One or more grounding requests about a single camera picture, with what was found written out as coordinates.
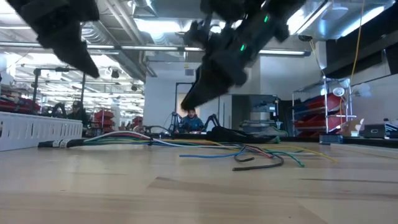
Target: wooden table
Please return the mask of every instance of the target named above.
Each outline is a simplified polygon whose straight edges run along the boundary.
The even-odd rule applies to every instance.
[[[0,223],[398,223],[396,159],[297,145],[339,163],[299,156],[306,168],[286,158],[283,167],[233,172],[232,158],[178,157],[230,153],[222,149],[0,152]]]

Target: white plastic crate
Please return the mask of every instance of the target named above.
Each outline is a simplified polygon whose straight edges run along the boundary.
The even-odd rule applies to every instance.
[[[0,112],[0,151],[37,147],[39,142],[80,139],[81,121]]]

